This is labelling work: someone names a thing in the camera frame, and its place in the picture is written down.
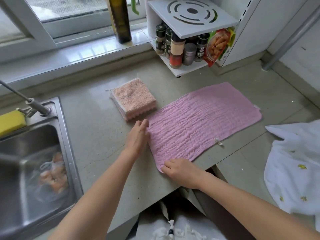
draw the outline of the hand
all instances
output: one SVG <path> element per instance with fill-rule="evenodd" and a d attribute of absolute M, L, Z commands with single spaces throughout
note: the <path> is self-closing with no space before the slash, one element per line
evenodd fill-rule
<path fill-rule="evenodd" d="M 179 185 L 199 190 L 206 172 L 184 158 L 170 159 L 164 162 L 162 172 Z"/>
<path fill-rule="evenodd" d="M 147 132 L 147 127 L 149 127 L 149 121 L 147 119 L 144 119 L 142 122 L 138 120 L 129 132 L 124 149 L 129 152 L 134 159 L 137 159 L 142 153 L 149 140 L 150 135 L 149 132 Z"/>

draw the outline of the red spice jar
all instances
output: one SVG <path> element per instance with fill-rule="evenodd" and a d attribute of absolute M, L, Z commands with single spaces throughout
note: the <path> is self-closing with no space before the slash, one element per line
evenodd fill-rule
<path fill-rule="evenodd" d="M 179 38 L 174 32 L 171 33 L 170 61 L 172 68 L 179 68 L 182 65 L 184 44 L 186 40 Z"/>

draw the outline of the pink textured cloth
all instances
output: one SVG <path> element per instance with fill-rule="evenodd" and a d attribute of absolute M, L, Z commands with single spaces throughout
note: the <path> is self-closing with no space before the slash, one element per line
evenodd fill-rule
<path fill-rule="evenodd" d="M 128 121 L 156 107 L 156 99 L 139 78 L 111 90 L 111 99 L 122 117 Z"/>
<path fill-rule="evenodd" d="M 196 159 L 214 145 L 261 120 L 258 108 L 230 83 L 200 88 L 151 114 L 149 145 L 160 172 L 166 160 Z"/>

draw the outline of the yellow sponge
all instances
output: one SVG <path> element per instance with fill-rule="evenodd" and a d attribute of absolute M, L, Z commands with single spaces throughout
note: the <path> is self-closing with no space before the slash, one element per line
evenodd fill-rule
<path fill-rule="evenodd" d="M 25 115 L 18 110 L 0 115 L 0 137 L 25 126 Z"/>

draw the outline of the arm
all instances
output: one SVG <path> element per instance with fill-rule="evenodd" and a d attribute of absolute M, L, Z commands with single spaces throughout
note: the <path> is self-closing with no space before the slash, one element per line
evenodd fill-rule
<path fill-rule="evenodd" d="M 230 212 L 257 240 L 318 240 L 320 233 L 294 216 L 205 172 L 186 159 L 166 161 L 162 171 L 180 185 L 198 189 Z"/>
<path fill-rule="evenodd" d="M 130 170 L 147 143 L 148 126 L 148 120 L 136 122 L 118 159 L 70 210 L 50 240 L 106 237 Z"/>

